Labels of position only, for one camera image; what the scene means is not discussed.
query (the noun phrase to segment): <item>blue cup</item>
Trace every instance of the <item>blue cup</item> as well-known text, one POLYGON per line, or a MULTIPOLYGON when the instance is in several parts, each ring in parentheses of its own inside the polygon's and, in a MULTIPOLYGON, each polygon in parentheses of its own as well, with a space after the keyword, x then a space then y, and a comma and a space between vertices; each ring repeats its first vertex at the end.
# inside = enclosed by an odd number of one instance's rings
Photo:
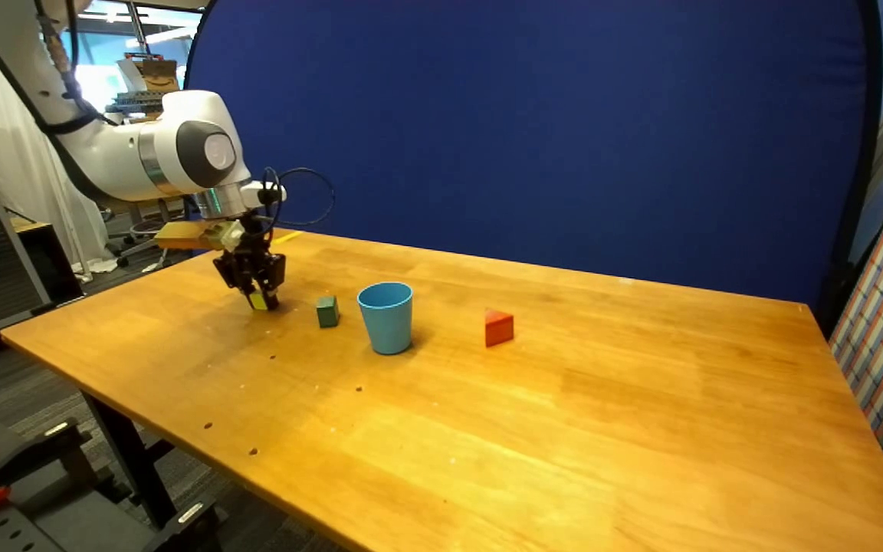
POLYGON ((368 326, 370 347, 379 356, 397 356, 410 347, 410 300, 413 290, 406 282, 377 282, 360 290, 355 304, 368 326))

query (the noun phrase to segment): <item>wooden table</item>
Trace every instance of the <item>wooden table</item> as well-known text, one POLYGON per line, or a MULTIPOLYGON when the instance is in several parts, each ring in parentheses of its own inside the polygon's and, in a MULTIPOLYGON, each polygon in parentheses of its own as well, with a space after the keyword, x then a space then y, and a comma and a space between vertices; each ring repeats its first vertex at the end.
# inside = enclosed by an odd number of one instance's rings
POLYGON ((883 453, 799 304, 280 249, 280 311, 197 257, 4 337, 353 546, 883 547, 883 453), (416 287, 406 356, 364 341, 353 298, 377 278, 416 287), (341 327, 316 326, 318 294, 341 327), (486 307, 515 311, 511 343, 485 348, 486 307))

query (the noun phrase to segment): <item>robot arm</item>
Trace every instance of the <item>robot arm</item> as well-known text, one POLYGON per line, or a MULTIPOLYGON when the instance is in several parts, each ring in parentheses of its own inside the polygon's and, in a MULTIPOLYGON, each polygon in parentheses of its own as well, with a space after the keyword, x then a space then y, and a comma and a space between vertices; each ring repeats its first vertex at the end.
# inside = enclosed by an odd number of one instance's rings
POLYGON ((112 126, 79 97, 55 21, 85 0, 0 0, 0 71, 97 203, 146 203, 248 179, 241 143, 214 93, 172 93, 156 122, 112 126))

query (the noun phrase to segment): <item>green block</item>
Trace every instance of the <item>green block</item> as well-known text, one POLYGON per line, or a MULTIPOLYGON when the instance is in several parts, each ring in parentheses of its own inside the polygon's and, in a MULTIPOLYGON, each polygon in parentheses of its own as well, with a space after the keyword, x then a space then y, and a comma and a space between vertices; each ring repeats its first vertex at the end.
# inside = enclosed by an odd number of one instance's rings
POLYGON ((316 300, 316 314, 318 314, 318 327, 338 327, 341 326, 341 307, 333 294, 323 294, 316 300))

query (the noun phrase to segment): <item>floor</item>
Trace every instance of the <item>floor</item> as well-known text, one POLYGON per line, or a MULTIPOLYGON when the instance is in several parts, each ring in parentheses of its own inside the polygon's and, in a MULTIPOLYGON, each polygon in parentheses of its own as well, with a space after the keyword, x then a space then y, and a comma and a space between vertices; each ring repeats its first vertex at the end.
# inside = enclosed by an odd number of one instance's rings
MULTIPOLYGON (((141 267, 152 263, 158 252, 134 253, 129 267, 120 267, 115 272, 97 275, 85 286, 85 294, 105 290, 110 286, 129 282, 141 275, 141 267)), ((0 343, 0 424, 34 434, 55 419, 78 419, 78 425, 91 431, 91 442, 85 443, 85 453, 94 467, 106 467, 112 475, 120 475, 100 430, 94 425, 85 402, 79 399, 78 387, 61 380, 59 374, 41 368, 31 358, 15 356, 0 343)), ((231 552, 338 552, 338 546, 306 529, 300 520, 289 517, 285 511, 261 502, 253 494, 231 481, 226 475, 214 473, 202 460, 172 451, 158 460, 158 475, 178 507, 187 507, 192 499, 214 502, 226 520, 220 527, 220 542, 231 552)), ((145 511, 124 499, 124 510, 146 520, 145 511)))

